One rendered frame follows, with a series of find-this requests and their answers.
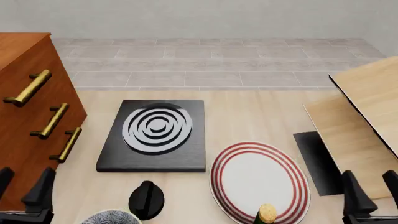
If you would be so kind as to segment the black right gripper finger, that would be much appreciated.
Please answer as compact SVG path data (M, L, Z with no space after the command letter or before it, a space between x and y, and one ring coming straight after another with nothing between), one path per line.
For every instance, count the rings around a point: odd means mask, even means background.
M384 179L384 182L395 201L396 207L398 208L398 174L393 170L389 170L382 175L382 178Z
M361 188L356 177L350 170L341 175L343 182L344 207L343 215L355 217L370 217L370 213L378 209L377 205Z

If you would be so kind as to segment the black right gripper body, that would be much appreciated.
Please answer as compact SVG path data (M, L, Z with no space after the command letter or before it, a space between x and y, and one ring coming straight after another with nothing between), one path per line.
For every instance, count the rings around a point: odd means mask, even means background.
M398 224L398 216L371 216L356 218L349 215L342 218L344 224Z

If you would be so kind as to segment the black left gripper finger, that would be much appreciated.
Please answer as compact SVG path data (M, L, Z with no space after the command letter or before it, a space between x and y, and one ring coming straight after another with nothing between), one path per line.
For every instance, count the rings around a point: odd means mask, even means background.
M21 199L26 212L53 210L52 192L55 175L56 172L51 167L47 167L36 184Z
M5 193L7 187L14 177L14 171L10 167L4 167L0 170L0 199Z

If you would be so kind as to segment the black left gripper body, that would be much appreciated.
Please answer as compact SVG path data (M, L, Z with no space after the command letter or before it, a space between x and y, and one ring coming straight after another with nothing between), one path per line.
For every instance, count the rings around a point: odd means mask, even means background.
M51 224L53 216L51 210L40 213L0 212L0 224Z

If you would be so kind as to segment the wine bottle with cork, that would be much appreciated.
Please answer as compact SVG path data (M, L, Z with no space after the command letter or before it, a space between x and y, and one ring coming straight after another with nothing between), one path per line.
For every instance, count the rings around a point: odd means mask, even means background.
M273 224L277 218L277 211L271 204L261 205L253 224Z

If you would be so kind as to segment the wooden cabinet with drawers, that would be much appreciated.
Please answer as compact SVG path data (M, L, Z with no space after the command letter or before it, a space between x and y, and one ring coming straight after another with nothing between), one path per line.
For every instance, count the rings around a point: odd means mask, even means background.
M32 79L30 74L49 70L52 77L23 106L3 102L16 97ZM69 104L69 109L48 139L30 136L46 127L51 106ZM60 154L69 136L64 132L81 127L86 111L63 66L49 33L0 33L0 170L10 167L14 177L0 199L0 211L23 210L21 199L36 184L47 167L59 163L49 156Z

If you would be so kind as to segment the blue patterned bowl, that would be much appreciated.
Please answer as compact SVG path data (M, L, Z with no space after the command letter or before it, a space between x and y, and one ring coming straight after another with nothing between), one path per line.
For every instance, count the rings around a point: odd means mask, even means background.
M142 224L134 214L123 210L104 210L89 216L81 224Z

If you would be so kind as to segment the white plate with red rings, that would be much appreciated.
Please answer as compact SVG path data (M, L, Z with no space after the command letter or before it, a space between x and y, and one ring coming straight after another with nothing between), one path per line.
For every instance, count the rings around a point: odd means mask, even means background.
M264 204L275 208L274 224L299 224L310 207L307 177L276 147L258 142L231 145L215 157L209 171L213 198L237 224L254 224Z

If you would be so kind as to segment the round black stove knob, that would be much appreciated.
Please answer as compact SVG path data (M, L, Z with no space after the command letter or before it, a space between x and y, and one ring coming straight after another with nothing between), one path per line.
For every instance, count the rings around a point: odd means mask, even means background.
M130 212L141 221L155 218L163 209L164 193L149 180L142 182L130 195L128 206Z

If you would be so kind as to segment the flat black stove plate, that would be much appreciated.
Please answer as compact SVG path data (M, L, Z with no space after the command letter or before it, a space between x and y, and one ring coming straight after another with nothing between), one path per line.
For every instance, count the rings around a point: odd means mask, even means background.
M123 100L98 172L205 172L202 100Z

